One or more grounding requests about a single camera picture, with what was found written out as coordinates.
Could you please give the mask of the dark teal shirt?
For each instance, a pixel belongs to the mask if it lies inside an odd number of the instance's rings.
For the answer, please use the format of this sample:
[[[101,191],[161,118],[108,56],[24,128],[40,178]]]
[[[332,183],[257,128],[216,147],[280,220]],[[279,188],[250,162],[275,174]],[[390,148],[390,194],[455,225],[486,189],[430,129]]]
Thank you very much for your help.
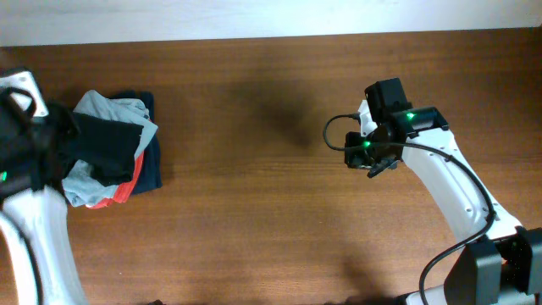
[[[143,127],[88,114],[73,113],[73,117],[79,133],[60,147],[64,165],[74,169],[76,161],[86,162],[90,177],[104,186],[131,181]]]

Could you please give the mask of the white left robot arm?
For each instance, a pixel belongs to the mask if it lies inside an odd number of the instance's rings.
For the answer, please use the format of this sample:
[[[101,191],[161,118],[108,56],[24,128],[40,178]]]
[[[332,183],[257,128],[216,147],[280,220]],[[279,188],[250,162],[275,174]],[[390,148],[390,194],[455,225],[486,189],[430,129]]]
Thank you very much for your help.
[[[20,304],[86,304],[67,225],[58,149],[80,130],[25,67],[1,74],[1,232]]]

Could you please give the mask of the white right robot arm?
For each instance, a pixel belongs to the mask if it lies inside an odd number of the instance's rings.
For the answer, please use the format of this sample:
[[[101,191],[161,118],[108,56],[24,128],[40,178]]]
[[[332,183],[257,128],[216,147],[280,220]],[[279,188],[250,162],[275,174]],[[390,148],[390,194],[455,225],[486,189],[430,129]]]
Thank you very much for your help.
[[[435,107],[414,108],[401,81],[365,90],[346,135],[346,165],[368,177],[404,163],[425,185],[456,245],[423,269],[418,290],[399,304],[539,304],[541,230],[527,230],[490,194]]]

